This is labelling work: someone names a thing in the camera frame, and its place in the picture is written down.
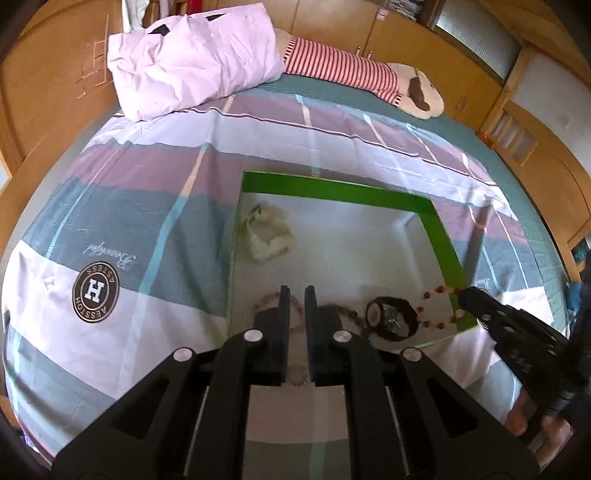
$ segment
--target bedsheet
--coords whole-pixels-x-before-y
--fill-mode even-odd
[[[532,250],[503,192],[478,160],[436,134],[261,88],[146,122],[116,115],[69,168],[5,276],[9,396],[46,457],[175,348],[201,352],[227,338],[232,234],[245,170],[427,196],[468,282],[552,322]],[[101,260],[115,266],[119,296],[109,317],[86,323],[74,312],[72,288],[85,266]],[[426,352],[475,391],[498,360],[478,327]],[[285,472],[286,458],[309,459],[294,466],[293,478],[300,470],[301,478],[347,478],[342,392],[254,389],[253,399],[245,478]],[[277,405],[284,407],[274,418],[284,425],[293,421],[290,405],[310,405],[310,414],[298,416],[293,433],[294,423],[279,428],[269,421]]]

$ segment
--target striped fabric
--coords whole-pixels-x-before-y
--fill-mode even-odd
[[[283,57],[285,73],[340,83],[373,93],[398,106],[398,78],[385,63],[377,63],[322,43],[292,37]]]

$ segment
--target clothes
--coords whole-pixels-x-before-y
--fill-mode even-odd
[[[166,35],[151,34],[163,25]],[[146,30],[111,35],[107,66],[132,121],[227,97],[277,80],[283,71],[263,4],[173,15]]]
[[[398,106],[402,96],[396,72],[377,63],[333,47],[292,37],[284,56],[285,73],[302,75],[366,90]]]

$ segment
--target wall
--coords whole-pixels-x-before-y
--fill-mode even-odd
[[[586,85],[538,54],[512,100],[550,128],[591,175],[591,90]]]

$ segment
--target wooden cabinet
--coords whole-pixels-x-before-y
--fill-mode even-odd
[[[257,4],[263,2],[273,26],[287,32],[291,31],[294,22],[298,0],[206,0],[204,10],[215,10],[216,8],[235,7],[237,5]]]
[[[501,91],[501,85],[478,68],[472,87],[456,106],[454,119],[473,130],[479,130]]]
[[[355,53],[363,50],[378,10],[365,0],[300,0],[291,34]]]
[[[363,52],[385,63],[404,63],[425,72],[441,93],[444,114],[478,129],[501,92],[476,63],[432,31],[389,12],[376,19]]]

